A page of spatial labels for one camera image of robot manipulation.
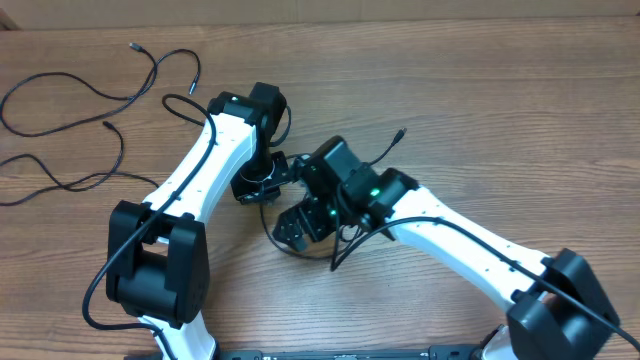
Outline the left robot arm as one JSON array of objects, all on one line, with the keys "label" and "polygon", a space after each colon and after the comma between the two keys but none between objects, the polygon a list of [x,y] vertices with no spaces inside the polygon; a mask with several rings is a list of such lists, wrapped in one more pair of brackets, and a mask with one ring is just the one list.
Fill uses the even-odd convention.
[{"label": "left robot arm", "polygon": [[107,297],[149,330],[156,359],[213,359],[217,344],[201,309],[210,282],[206,225],[225,190],[243,204],[271,201],[288,180],[273,135],[286,98],[258,82],[246,97],[222,92],[176,170],[139,204],[121,201],[109,220],[100,277]]}]

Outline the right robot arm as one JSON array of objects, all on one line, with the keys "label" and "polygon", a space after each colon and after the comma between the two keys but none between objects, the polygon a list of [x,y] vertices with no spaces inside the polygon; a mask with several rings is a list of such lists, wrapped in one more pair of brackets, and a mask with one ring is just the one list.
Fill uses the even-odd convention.
[{"label": "right robot arm", "polygon": [[283,212],[272,236],[296,251],[306,242],[363,234],[335,250],[337,269],[369,238],[383,234],[447,265],[506,315],[505,324],[474,359],[593,359],[620,320],[590,265],[564,249],[555,256],[506,240],[446,206],[425,186],[389,168],[381,174],[336,136],[310,155],[296,156],[289,182],[307,198]]}]

